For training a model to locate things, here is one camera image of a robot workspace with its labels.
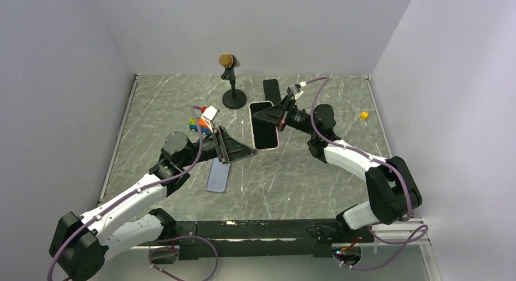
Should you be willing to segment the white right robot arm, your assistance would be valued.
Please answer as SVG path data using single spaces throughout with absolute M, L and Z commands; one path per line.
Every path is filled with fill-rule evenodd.
M 325 164 L 340 167 L 366 183 L 368 200 L 354 205 L 336 216 L 336 236 L 352 241 L 361 228 L 376 224 L 392 224 L 411 216 L 422 204 L 422 196 L 406 164 L 399 156 L 374 156 L 349 145 L 333 130 L 336 125 L 333 108 L 316 105 L 311 112 L 299 109 L 287 95 L 278 104 L 252 113 L 255 122 L 278 131 L 292 127 L 310 135 L 310 154 Z

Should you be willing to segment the phone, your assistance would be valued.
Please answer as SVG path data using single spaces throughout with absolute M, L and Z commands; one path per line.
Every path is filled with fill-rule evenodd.
M 282 100 L 278 80 L 266 79 L 262 84 L 265 100 L 270 101 L 274 105 L 278 104 Z
M 273 103 L 271 101 L 251 102 L 249 104 L 251 135 L 253 146 L 257 150 L 273 150 L 279 147 L 279 136 L 276 127 L 253 117 L 255 113 L 272 106 Z

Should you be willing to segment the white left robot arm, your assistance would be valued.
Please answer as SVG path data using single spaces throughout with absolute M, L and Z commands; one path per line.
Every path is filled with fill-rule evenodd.
M 170 133 L 161 148 L 158 162 L 137 183 L 93 210 L 77 216 L 63 215 L 49 248 L 52 263 L 47 279 L 60 266 L 69 280 L 89 280 L 111 257 L 133 246 L 155 241 L 170 243 L 175 220 L 162 209 L 132 218 L 142 209 L 179 190 L 189 171 L 199 162 L 218 160 L 229 164 L 257 154 L 257 150 L 234 139 L 223 126 L 192 142 L 186 133 Z

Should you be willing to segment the lavender phone case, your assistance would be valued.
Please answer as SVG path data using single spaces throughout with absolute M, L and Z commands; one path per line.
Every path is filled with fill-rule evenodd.
M 213 159 L 209 167 L 205 189 L 212 193 L 225 193 L 228 186 L 230 164 L 224 164 L 218 159 Z

